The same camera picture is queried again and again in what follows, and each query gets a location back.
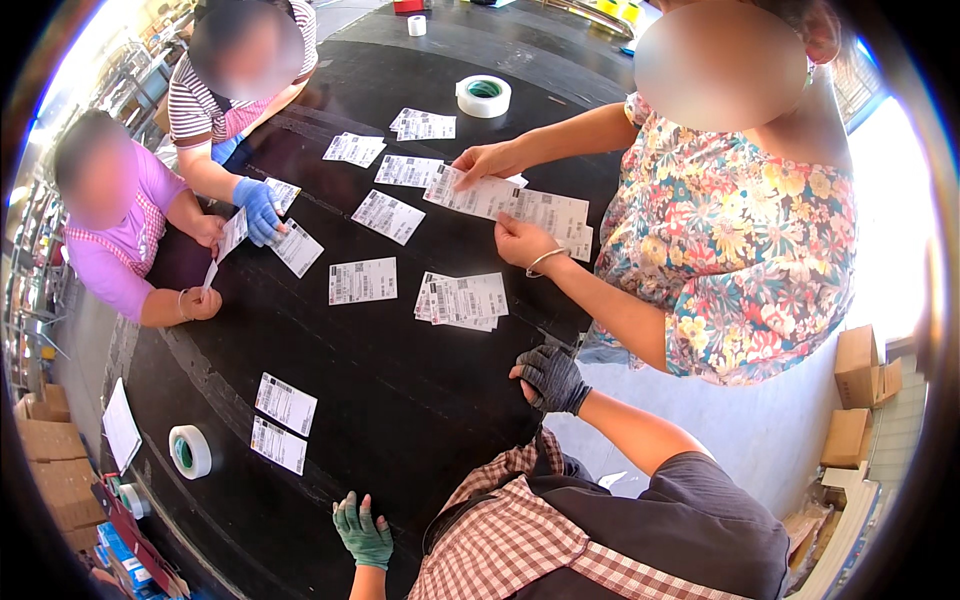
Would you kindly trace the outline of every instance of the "red object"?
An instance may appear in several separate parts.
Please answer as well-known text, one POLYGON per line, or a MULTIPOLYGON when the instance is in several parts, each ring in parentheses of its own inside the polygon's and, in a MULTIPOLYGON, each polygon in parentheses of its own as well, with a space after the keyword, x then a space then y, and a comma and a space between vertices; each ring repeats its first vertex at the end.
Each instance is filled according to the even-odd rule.
POLYGON ((427 2, 424 6, 424 0, 394 0, 394 14, 401 12, 429 11, 432 3, 427 2))

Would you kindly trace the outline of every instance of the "bangle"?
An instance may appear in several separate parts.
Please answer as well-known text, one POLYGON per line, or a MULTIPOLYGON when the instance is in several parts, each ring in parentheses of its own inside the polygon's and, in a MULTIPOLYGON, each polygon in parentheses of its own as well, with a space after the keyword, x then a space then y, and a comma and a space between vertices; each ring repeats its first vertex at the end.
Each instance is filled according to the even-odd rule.
POLYGON ((561 252, 563 252, 563 253, 566 254, 567 256, 570 256, 570 250, 568 250, 568 249, 566 249, 566 248, 557 248, 556 250, 551 250, 550 252, 544 254, 543 256, 541 256, 540 258, 538 258, 537 260, 535 260, 535 261, 533 261, 532 263, 530 263, 530 266, 527 267, 527 276, 530 277, 531 279, 536 279, 537 277, 543 276, 543 273, 534 273, 533 268, 536 267, 536 266, 537 266, 537 263, 539 263, 539 262, 542 261, 543 259, 549 258, 550 256, 553 256, 554 254, 559 254, 559 253, 561 253, 561 252))
POLYGON ((182 290, 180 290, 180 295, 177 296, 177 308, 180 311, 180 316, 183 317, 184 321, 193 321, 193 319, 183 314, 183 305, 180 304, 180 301, 183 300, 183 295, 186 294, 186 292, 187 292, 186 288, 183 288, 182 290))

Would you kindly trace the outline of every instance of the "person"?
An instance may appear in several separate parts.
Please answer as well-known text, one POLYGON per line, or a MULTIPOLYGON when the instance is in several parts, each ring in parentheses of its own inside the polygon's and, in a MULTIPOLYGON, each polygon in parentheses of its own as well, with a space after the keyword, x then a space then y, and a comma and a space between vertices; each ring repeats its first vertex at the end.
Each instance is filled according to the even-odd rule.
POLYGON ((169 221, 217 255, 223 217, 204 215, 186 183, 101 110, 85 112, 54 152, 70 265, 95 297, 148 327, 210 319, 223 300, 201 287, 156 289, 144 277, 169 221))
MULTIPOLYGON (((180 173, 198 193, 245 206, 249 236, 255 245, 262 247, 278 238, 277 231, 286 231, 274 210, 274 192, 263 181, 233 175, 222 165, 244 138, 290 104, 307 85, 317 65, 317 14, 303 0, 260 1, 277 7, 297 24, 304 52, 296 78, 276 95, 258 100, 228 99, 201 81, 194 68, 197 53, 192 42, 171 75, 167 110, 180 173)), ((229 9, 231 3, 235 3, 234 0, 207 0, 206 11, 200 10, 204 7, 198 7, 197 20, 202 23, 211 18, 211 11, 229 9)), ((211 30, 204 52, 216 60, 216 65, 211 68, 219 69, 224 77, 232 76, 239 82, 237 88, 242 88, 246 79, 260 76, 252 67, 262 66, 259 58, 266 54, 263 44, 271 42, 262 19, 245 22, 243 27, 246 29, 239 35, 230 31, 230 27, 224 28, 225 31, 211 30)))
MULTIPOLYGON (((612 496, 542 428, 472 471, 423 538, 408 598, 777 598, 790 539, 783 524, 738 488, 677 425, 584 383, 555 346, 524 352, 510 371, 527 401, 596 427, 650 487, 612 496)), ((333 522, 356 561, 351 600, 385 597, 390 525, 350 492, 333 522)))
MULTIPOLYGON (((666 18, 692 3, 659 4, 666 18)), ((594 276, 563 253, 548 255, 558 244, 543 230, 506 214, 494 226, 504 260, 533 265, 593 317, 584 362, 756 383, 802 362, 850 308, 852 163, 829 68, 843 30, 824 0, 756 4, 796 31, 809 69, 800 99, 773 120, 746 131, 695 131, 634 93, 469 148, 453 162, 467 171, 463 189, 485 175, 506 178, 567 156, 629 148, 600 227, 594 276)), ((685 56, 725 56, 690 38, 685 56)))

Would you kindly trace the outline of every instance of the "checkered apron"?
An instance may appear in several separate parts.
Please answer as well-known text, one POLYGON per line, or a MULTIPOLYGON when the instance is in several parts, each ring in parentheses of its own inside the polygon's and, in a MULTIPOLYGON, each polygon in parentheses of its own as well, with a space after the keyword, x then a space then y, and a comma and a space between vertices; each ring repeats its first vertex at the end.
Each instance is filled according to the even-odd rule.
POLYGON ((270 98, 257 100, 245 107, 231 108, 225 112, 224 125, 227 128, 225 141, 232 139, 236 134, 246 129, 250 123, 259 119, 260 115, 263 114, 263 111, 267 109, 267 106, 270 105, 275 97, 276 96, 271 96, 270 98))
POLYGON ((156 243, 159 242, 160 238, 163 237, 164 226, 166 224, 166 219, 163 218, 163 213, 160 212, 160 209, 156 204, 147 200, 143 195, 143 192, 136 190, 136 203, 143 209, 144 219, 143 219, 143 244, 146 248, 142 248, 142 255, 144 256, 143 260, 133 260, 130 258, 130 255, 126 252, 120 250, 113 242, 107 240, 105 237, 101 237, 95 233, 91 233, 86 229, 73 228, 70 227, 70 220, 67 219, 67 225, 63 228, 63 235, 65 237, 82 240, 85 242, 96 242, 100 244, 107 250, 113 252, 113 255, 120 259, 128 269, 133 271, 139 277, 145 277, 150 272, 150 268, 154 266, 154 258, 156 258, 156 243))
POLYGON ((477 499, 478 494, 490 498, 473 505, 442 534, 423 558, 409 600, 501 600, 564 566, 624 598, 742 598, 691 584, 591 541, 530 491, 526 480, 535 465, 540 470, 545 460, 553 474, 564 472, 563 454, 553 434, 543 429, 540 441, 542 451, 533 440, 503 452, 474 469, 454 491, 441 515, 461 502, 477 499), (498 488, 498 482, 514 471, 521 474, 498 488))

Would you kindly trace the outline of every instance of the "blue glove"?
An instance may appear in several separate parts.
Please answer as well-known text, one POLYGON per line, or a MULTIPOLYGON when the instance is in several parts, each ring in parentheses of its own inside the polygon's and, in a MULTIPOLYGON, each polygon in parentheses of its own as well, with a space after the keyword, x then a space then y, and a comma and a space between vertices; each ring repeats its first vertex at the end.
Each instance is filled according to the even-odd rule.
POLYGON ((274 209, 277 202, 274 190, 263 181, 244 177, 233 188, 233 203, 247 209, 247 235, 258 248, 280 239, 276 230, 282 225, 274 209))
POLYGON ((217 164, 224 164, 245 138, 246 136, 243 132, 240 132, 226 142, 214 144, 210 147, 210 158, 217 164))

